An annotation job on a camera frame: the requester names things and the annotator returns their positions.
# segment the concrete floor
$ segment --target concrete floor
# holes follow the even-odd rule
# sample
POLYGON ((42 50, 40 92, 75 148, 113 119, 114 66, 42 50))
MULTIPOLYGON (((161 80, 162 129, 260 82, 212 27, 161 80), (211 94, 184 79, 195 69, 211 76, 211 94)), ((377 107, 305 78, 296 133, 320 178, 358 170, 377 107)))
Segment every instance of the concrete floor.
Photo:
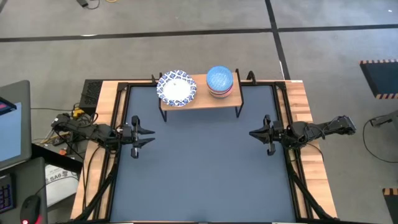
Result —
MULTIPOLYGON (((272 6, 278 27, 398 23, 393 0, 272 0, 272 6)), ((76 1, 8 0, 0 13, 0 38, 270 26, 261 0, 101 0, 94 11, 76 1)), ((362 127, 398 109, 398 103, 374 99, 358 62, 398 58, 398 29, 293 32, 280 38, 291 78, 304 80, 314 121, 345 114, 358 128, 354 136, 320 141, 338 216, 392 223, 381 189, 398 187, 398 168, 365 151, 362 127)), ((149 78, 177 68, 205 73, 219 64, 282 79, 271 33, 0 43, 0 85, 30 80, 32 107, 71 108, 87 78, 149 78)), ((32 138, 43 138, 56 114, 32 111, 32 138)), ((366 130, 371 150, 398 161, 395 136, 390 125, 366 130)), ((54 206, 49 222, 67 220, 72 205, 70 198, 54 206)))

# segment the keyboard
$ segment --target keyboard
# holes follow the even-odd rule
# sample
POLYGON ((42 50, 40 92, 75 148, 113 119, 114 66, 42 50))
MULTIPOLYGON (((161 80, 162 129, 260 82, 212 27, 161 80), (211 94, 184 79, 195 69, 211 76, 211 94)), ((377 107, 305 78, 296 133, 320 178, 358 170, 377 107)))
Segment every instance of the keyboard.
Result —
POLYGON ((0 177, 0 213, 15 208, 15 191, 13 176, 6 174, 0 177))

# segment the computer mouse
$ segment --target computer mouse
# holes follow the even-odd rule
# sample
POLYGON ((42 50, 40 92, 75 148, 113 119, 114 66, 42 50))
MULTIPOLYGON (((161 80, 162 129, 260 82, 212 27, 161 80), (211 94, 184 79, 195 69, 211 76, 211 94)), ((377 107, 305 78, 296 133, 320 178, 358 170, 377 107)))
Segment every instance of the computer mouse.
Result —
POLYGON ((40 197, 37 195, 31 195, 24 200, 22 203, 21 212, 19 218, 21 224, 34 224, 40 214, 40 197))

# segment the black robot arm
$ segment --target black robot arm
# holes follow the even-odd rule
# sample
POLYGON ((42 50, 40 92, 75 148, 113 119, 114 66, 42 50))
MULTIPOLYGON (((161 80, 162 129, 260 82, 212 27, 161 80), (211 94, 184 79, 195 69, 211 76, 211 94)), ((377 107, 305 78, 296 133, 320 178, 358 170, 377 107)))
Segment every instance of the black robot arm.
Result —
POLYGON ((117 130, 107 124, 82 124, 80 121, 71 119, 68 114, 58 114, 51 127, 54 131, 69 131, 84 138, 97 142, 99 146, 109 152, 117 151, 120 144, 132 144, 131 156, 138 158, 138 149, 155 138, 139 139, 139 134, 154 134, 141 127, 138 116, 131 118, 132 128, 128 124, 120 126, 117 130))
POLYGON ((301 149, 308 142, 317 138, 325 139, 325 136, 329 134, 354 134, 356 131, 354 123, 347 116, 338 116, 322 124, 297 121, 288 125, 286 129, 280 121, 274 121, 273 126, 270 123, 270 116, 266 115, 263 127, 249 132, 252 137, 262 143, 269 144, 267 150, 269 156, 275 153, 274 141, 282 143, 287 149, 301 149))

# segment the blue and white plate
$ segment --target blue and white plate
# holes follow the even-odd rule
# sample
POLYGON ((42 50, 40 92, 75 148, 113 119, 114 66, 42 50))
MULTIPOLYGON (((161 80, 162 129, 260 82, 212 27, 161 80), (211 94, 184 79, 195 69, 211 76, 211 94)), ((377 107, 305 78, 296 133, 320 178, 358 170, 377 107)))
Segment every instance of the blue and white plate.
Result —
POLYGON ((197 93, 197 84, 186 72, 173 70, 159 79, 156 92, 167 105, 185 106, 194 99, 197 93))

